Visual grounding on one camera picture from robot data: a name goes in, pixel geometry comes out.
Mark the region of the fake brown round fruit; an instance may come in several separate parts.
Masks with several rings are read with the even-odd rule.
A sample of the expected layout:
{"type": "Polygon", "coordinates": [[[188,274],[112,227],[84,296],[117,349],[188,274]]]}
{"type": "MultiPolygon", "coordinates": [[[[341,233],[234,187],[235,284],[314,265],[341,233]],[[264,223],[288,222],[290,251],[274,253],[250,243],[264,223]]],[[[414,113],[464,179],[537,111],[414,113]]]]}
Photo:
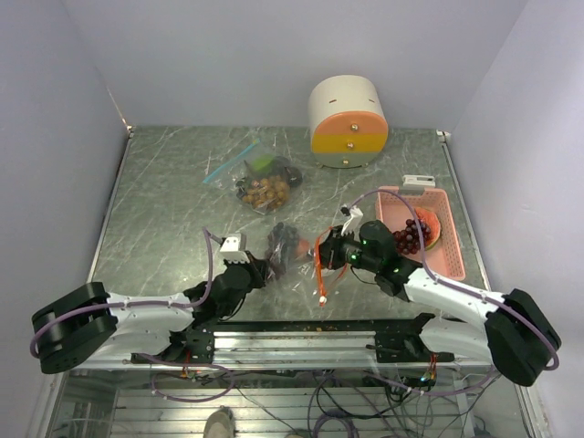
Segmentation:
{"type": "Polygon", "coordinates": [[[301,239],[297,244],[296,259],[307,259],[312,257],[311,243],[305,239],[301,239]]]}

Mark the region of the fake dark blue grape bunch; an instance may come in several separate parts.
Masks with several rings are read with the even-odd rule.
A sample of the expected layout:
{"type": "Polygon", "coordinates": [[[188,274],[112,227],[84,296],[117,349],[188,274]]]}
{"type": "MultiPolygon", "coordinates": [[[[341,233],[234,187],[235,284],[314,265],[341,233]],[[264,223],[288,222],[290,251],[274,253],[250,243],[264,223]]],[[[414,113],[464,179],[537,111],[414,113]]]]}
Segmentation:
{"type": "Polygon", "coordinates": [[[300,234],[296,227],[277,223],[267,236],[265,259],[268,263],[269,280],[283,276],[292,261],[297,258],[300,234]]]}

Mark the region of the orange zip top bag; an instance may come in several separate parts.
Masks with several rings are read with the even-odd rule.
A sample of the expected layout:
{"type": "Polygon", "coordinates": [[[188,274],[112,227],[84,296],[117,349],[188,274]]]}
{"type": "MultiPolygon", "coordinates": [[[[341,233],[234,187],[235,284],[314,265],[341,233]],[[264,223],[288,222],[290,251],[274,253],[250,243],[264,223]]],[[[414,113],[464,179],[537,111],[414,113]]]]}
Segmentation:
{"type": "MultiPolygon", "coordinates": [[[[299,234],[300,240],[305,239],[300,232],[299,234]]],[[[318,304],[321,307],[324,307],[328,302],[328,292],[326,289],[325,277],[332,274],[332,271],[320,267],[318,257],[315,255],[315,251],[317,250],[315,248],[315,244],[311,243],[311,246],[313,255],[312,258],[295,259],[290,263],[288,270],[283,276],[277,280],[268,280],[267,283],[281,283],[287,274],[292,274],[293,272],[298,272],[301,276],[307,276],[308,274],[311,274],[311,278],[315,281],[314,292],[318,296],[318,304]]]]}

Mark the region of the blue zip top bag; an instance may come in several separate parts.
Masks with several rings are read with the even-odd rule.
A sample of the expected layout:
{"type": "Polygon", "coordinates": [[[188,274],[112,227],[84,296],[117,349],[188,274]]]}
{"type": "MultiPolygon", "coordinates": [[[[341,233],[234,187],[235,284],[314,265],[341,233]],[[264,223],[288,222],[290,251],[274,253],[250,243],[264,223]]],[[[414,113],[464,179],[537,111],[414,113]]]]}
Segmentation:
{"type": "Polygon", "coordinates": [[[296,192],[304,182],[303,172],[290,159],[277,154],[273,149],[264,146],[260,141],[254,141],[244,150],[239,152],[234,158],[223,163],[216,170],[207,175],[203,182],[217,189],[231,192],[239,202],[259,214],[270,214],[279,210],[284,205],[275,210],[255,209],[238,198],[237,189],[235,187],[237,182],[244,178],[259,180],[269,176],[280,176],[289,184],[291,192],[288,201],[284,205],[291,201],[292,194],[296,192]],[[270,154],[275,157],[272,171],[266,173],[252,172],[250,169],[250,161],[264,154],[270,154]]]}

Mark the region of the pink perforated plastic basket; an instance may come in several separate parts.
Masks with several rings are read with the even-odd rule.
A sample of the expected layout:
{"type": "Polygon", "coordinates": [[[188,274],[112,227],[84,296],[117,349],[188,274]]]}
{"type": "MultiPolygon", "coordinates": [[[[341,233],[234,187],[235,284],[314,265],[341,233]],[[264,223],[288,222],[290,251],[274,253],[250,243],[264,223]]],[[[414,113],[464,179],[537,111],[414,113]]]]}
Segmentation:
{"type": "Polygon", "coordinates": [[[431,270],[452,280],[465,279],[464,261],[446,191],[383,186],[377,193],[376,214],[398,239],[398,251],[415,261],[421,260],[420,247],[404,250],[402,245],[416,242],[413,219],[418,218],[426,262],[431,270]]]}

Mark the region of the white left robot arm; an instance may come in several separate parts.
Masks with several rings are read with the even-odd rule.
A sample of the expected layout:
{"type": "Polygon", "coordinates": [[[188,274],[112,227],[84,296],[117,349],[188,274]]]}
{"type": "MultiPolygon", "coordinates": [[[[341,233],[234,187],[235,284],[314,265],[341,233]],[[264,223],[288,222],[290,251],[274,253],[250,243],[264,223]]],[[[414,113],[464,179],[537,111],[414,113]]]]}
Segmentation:
{"type": "Polygon", "coordinates": [[[214,279],[168,297],[117,295],[100,282],[78,287],[32,316],[31,355],[45,374],[134,354],[175,362],[185,353],[188,330],[232,316],[269,277],[269,262],[253,256],[224,265],[214,279]]]}

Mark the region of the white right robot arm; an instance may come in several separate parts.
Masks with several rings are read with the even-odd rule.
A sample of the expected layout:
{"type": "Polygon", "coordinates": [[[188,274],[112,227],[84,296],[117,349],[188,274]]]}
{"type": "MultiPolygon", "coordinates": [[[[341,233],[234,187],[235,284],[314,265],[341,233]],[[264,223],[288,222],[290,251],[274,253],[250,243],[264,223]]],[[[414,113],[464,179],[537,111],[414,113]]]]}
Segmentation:
{"type": "Polygon", "coordinates": [[[543,371],[558,368],[561,339],[527,292],[502,294],[445,280],[402,255],[380,221],[365,223],[357,233],[343,225],[331,228],[315,245],[315,260],[327,270],[349,266],[370,272],[387,295],[462,320],[479,337],[461,354],[490,361],[517,385],[529,387],[543,371]]]}

